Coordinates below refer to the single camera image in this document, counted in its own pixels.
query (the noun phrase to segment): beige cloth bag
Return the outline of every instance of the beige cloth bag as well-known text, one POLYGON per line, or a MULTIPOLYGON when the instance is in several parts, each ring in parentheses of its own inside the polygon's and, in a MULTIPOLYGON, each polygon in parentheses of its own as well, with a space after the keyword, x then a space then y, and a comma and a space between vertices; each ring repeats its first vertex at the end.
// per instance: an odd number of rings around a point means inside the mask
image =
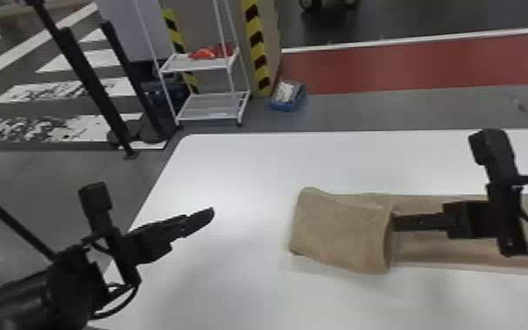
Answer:
MULTIPOLYGON (((528 256, 506 258, 495 239, 449 240, 444 232, 393 233, 392 214, 442 212, 442 204, 483 196, 299 195, 289 250, 358 273, 382 274, 397 262, 528 269, 528 256)), ((524 223, 528 237, 528 224, 524 223)))

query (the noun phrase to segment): gray floor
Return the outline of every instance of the gray floor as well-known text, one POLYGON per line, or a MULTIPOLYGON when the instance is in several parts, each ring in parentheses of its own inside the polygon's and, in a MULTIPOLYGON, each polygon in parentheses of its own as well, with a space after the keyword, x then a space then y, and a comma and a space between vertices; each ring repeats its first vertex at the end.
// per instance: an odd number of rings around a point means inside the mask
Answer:
MULTIPOLYGON (((0 152, 0 203, 53 249, 89 232, 76 192, 107 182, 112 216, 126 230, 178 142, 194 133, 262 133, 528 127, 528 86, 308 96, 293 113, 248 105, 245 125, 186 126, 163 152, 124 161, 120 152, 0 152)), ((108 259, 94 257, 105 267, 108 259)), ((0 284, 46 263, 0 224, 0 284)))

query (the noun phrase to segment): hazard stripe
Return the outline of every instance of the hazard stripe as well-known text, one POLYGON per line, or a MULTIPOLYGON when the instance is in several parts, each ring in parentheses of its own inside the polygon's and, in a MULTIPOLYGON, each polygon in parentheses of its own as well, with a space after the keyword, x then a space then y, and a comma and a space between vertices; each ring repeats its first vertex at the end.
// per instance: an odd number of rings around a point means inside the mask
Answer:
MULTIPOLYGON (((166 26, 168 27, 170 39, 174 45, 174 50, 179 54, 186 54, 187 52, 186 48, 184 47, 184 39, 182 38, 180 28, 176 23, 176 15, 174 14, 174 11, 171 9, 164 9, 161 11, 161 15, 166 21, 166 26)), ((184 72, 182 73, 182 77, 184 78, 184 82, 186 82, 187 86, 189 86, 189 89, 192 90, 193 93, 199 92, 198 79, 196 79, 196 75, 193 72, 184 72)))
POLYGON ((261 97, 269 97, 272 94, 272 78, 257 0, 242 0, 241 6, 246 18, 246 35, 250 42, 250 57, 255 70, 258 94, 261 97))

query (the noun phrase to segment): metal shelf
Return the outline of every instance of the metal shelf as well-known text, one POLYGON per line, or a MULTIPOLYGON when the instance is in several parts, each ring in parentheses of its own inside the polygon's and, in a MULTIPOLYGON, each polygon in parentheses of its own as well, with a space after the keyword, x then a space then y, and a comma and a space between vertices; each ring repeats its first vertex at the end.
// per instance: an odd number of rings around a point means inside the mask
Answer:
POLYGON ((231 69, 233 63, 238 58, 239 48, 233 49, 233 54, 228 54, 227 58, 210 60, 193 60, 188 54, 172 54, 164 63, 160 71, 163 74, 187 71, 205 71, 217 69, 231 69))
POLYGON ((249 98, 250 90, 217 94, 192 94, 186 100, 176 119, 180 121, 236 119, 241 124, 241 117, 249 98))

